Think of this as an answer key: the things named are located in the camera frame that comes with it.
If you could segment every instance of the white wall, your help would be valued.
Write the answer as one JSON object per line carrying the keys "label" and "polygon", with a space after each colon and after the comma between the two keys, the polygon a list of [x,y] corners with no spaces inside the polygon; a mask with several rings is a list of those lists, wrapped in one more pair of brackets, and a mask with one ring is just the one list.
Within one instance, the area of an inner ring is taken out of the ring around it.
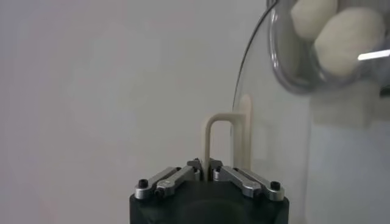
{"label": "white wall", "polygon": [[[229,111],[255,0],[2,0],[0,223],[127,223]],[[229,161],[229,126],[214,155]]]}

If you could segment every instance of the clear plastic bowl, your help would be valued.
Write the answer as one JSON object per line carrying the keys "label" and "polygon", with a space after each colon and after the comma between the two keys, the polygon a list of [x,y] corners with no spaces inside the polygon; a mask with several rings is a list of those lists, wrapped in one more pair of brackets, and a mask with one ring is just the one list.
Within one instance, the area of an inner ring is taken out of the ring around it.
{"label": "clear plastic bowl", "polygon": [[[270,6],[274,0],[268,0]],[[357,80],[376,78],[380,59],[366,60],[350,75],[340,78],[319,66],[312,41],[298,37],[294,30],[291,9],[296,0],[279,1],[269,19],[269,53],[278,81],[291,93],[306,94],[342,88]],[[369,7],[384,17],[390,28],[390,1],[388,0],[339,0],[338,13],[351,7]],[[388,50],[388,44],[380,43],[372,51]]]}

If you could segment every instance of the black screw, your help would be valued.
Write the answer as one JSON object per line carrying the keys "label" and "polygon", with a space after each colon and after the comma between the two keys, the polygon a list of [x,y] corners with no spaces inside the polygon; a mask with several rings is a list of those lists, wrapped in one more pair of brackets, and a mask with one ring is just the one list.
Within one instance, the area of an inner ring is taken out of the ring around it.
{"label": "black screw", "polygon": [[141,179],[141,180],[139,180],[139,182],[138,182],[138,187],[139,187],[139,188],[147,188],[148,185],[149,185],[149,184],[148,184],[148,182],[147,182],[147,179]]}
{"label": "black screw", "polygon": [[165,196],[165,192],[164,192],[163,189],[157,188],[156,191],[154,192],[154,195],[155,195],[158,199],[163,199],[164,196]]}
{"label": "black screw", "polygon": [[271,182],[271,190],[280,191],[280,183],[277,181]]}

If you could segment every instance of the metal bracket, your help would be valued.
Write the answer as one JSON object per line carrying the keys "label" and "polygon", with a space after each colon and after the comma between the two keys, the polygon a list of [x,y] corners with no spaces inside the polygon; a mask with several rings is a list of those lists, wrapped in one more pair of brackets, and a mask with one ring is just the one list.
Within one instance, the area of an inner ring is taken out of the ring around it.
{"label": "metal bracket", "polygon": [[144,186],[140,186],[142,185],[140,183],[138,183],[135,186],[135,193],[134,193],[135,198],[140,200],[149,198],[151,195],[153,195],[158,181],[165,179],[176,172],[177,172],[176,168],[168,167],[165,170],[161,171],[160,173],[156,174],[154,177],[148,180],[140,181],[140,183],[143,183]]}
{"label": "metal bracket", "polygon": [[192,166],[185,166],[178,172],[168,177],[165,180],[160,180],[157,183],[155,195],[158,198],[165,198],[175,194],[175,189],[178,188],[184,181],[196,181],[197,175],[200,175],[199,170],[194,170]]}
{"label": "metal bracket", "polygon": [[285,197],[285,189],[276,181],[268,181],[263,177],[253,173],[250,170],[239,169],[239,173],[243,174],[248,179],[256,181],[261,185],[261,191],[271,201],[283,201]]}
{"label": "metal bracket", "polygon": [[218,175],[218,181],[230,181],[235,186],[239,187],[243,195],[254,198],[261,193],[261,185],[256,181],[252,181],[240,174],[229,166],[222,166]]}
{"label": "metal bracket", "polygon": [[214,181],[230,181],[239,187],[245,196],[253,198],[262,193],[270,201],[283,201],[285,189],[276,181],[268,181],[246,169],[232,169],[229,166],[213,169]]}

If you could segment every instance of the white foam ball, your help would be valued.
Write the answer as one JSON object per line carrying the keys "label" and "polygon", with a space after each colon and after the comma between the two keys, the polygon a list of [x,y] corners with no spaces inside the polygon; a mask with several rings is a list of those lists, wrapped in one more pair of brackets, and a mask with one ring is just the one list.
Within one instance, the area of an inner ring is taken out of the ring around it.
{"label": "white foam ball", "polygon": [[338,0],[299,0],[291,9],[298,36],[314,41],[328,20],[337,12]]}
{"label": "white foam ball", "polygon": [[383,17],[369,8],[349,8],[334,16],[314,43],[319,64],[327,72],[351,75],[358,56],[370,52],[385,37]]}

